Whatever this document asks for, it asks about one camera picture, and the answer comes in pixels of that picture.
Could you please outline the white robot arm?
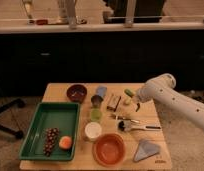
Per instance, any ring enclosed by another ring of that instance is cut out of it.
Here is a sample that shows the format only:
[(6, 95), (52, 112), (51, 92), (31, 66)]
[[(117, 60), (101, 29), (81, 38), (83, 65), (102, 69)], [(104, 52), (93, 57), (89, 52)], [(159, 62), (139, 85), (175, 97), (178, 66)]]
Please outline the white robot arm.
[(187, 119), (204, 131), (204, 104), (174, 90), (176, 79), (165, 73), (151, 78), (140, 87), (132, 100), (145, 103), (152, 99), (182, 113)]

